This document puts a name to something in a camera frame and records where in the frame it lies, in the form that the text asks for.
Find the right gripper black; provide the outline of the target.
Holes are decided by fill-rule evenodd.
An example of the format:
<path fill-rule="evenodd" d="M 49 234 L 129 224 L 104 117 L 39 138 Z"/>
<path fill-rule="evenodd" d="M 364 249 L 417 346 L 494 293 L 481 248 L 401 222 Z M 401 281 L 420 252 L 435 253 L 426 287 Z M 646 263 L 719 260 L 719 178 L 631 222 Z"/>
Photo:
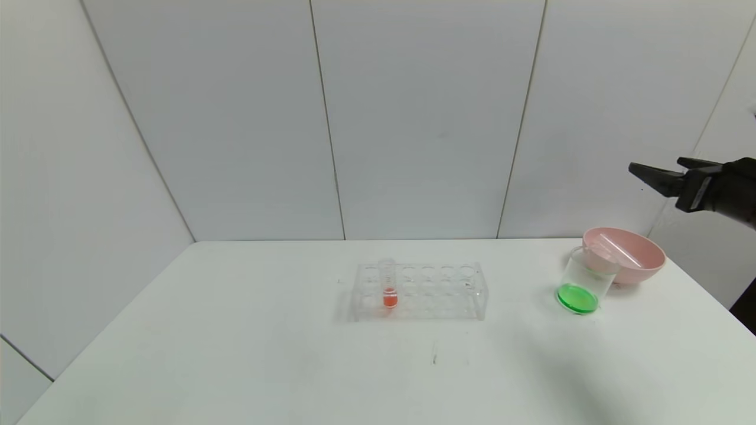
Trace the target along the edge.
<path fill-rule="evenodd" d="M 685 174 L 631 162 L 627 170 L 664 197 L 677 197 L 684 213 L 709 211 L 755 229 L 755 159 L 711 162 L 679 157 Z"/>

